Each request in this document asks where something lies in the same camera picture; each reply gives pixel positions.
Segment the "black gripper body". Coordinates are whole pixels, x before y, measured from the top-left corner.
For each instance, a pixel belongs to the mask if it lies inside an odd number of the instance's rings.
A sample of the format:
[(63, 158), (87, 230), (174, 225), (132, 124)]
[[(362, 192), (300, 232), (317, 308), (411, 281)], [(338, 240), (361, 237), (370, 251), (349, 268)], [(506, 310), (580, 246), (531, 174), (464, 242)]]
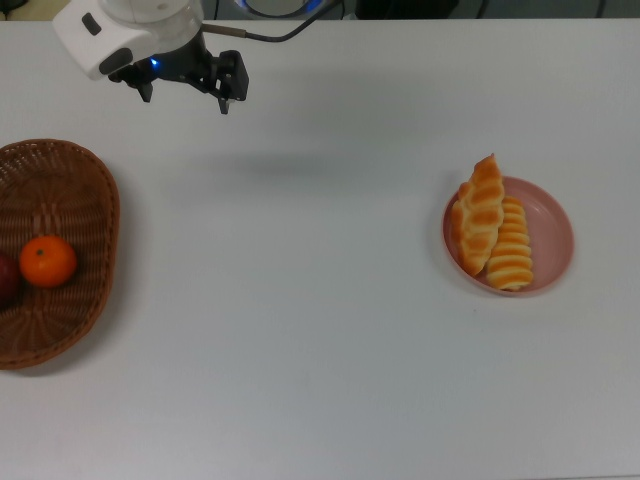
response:
[(153, 73), (153, 82), (165, 80), (184, 83), (202, 93), (208, 93), (205, 79), (211, 70), (209, 57), (203, 33), (199, 31), (182, 47), (171, 52), (152, 55), (136, 63), (144, 65)]

